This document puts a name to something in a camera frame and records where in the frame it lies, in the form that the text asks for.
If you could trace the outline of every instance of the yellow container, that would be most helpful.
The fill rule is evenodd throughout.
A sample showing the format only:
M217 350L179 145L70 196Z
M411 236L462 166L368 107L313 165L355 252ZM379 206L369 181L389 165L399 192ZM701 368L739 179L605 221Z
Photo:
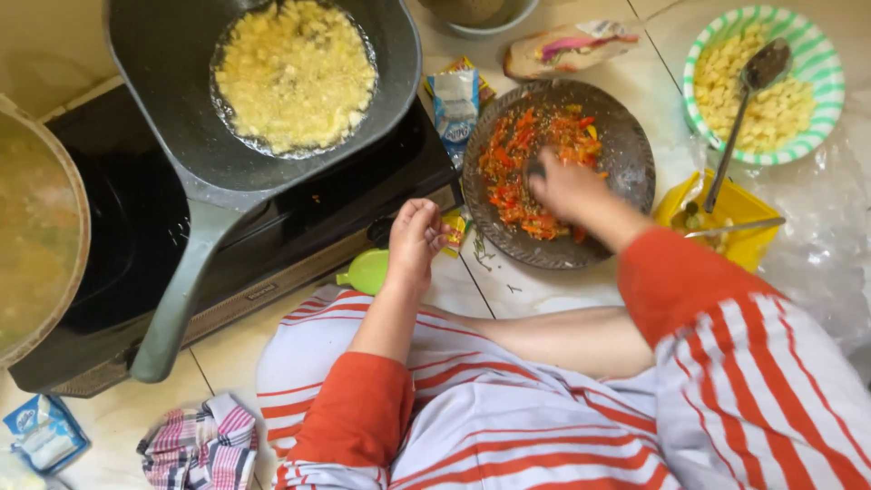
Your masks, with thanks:
M696 182L698 177L699 172L695 172L688 180L665 193L665 197L663 197L656 210L653 211L653 219L657 224L669 228L672 227L672 218L683 211L681 205L686 200L693 183ZM702 207L702 203L707 196L707 191L711 188L712 181L713 172L710 169L705 170L705 182L702 192L692 199L699 204L699 208ZM717 196L717 205L714 206L712 213L712 218L717 223L717 227L725 226L723 223L726 221L726 218L732 218L733 223L737 225L750 221L776 218L778 216L780 214L772 207L729 180L723 182L723 186L719 190L719 196ZM756 268L760 265L762 257L768 251L768 244L777 235L777 230L778 227L770 227L732 232L729 234L728 241L726 242L726 252L724 255L727 259L737 263L747 271L755 272Z

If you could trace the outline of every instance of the pan handle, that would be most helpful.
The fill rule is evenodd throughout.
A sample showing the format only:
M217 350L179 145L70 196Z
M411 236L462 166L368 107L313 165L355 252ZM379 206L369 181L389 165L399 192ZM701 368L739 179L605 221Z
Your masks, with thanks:
M152 323L130 368L130 375L143 383L159 383L172 371L199 299L199 283L206 266L221 239L243 216L200 201L188 200L187 205L191 210L191 233L185 253L154 311Z

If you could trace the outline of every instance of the orange sleeve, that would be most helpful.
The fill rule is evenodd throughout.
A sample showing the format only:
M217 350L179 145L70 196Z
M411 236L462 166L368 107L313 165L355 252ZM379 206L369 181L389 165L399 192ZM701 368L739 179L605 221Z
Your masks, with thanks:
M722 255L662 227L645 232L623 251L618 287L651 348L722 300L750 292L782 296Z
M330 369L287 460L387 467L399 450L414 398L403 364L346 352Z

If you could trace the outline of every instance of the hand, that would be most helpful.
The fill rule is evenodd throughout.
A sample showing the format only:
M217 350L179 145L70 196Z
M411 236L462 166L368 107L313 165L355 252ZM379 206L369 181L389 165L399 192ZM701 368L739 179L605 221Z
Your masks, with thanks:
M604 180L587 167L564 165L548 147L538 154L546 177L530 173L530 191L554 216L573 225L584 224L584 211L614 199Z
M560 220L587 228L615 254L653 226L649 217L612 194L591 169L573 162L563 165L549 148L538 160L545 176L529 176L538 202Z
M450 225L442 223L438 206L429 199L406 202L390 229L390 253L385 284L413 288L420 294L429 289L430 264L448 244Z

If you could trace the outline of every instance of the leg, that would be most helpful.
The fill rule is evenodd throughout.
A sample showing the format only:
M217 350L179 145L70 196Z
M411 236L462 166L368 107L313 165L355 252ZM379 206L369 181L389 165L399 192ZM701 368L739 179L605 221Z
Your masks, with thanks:
M591 378L629 378L653 366L653 352L622 307L560 311L514 320L469 318L425 306L531 362Z

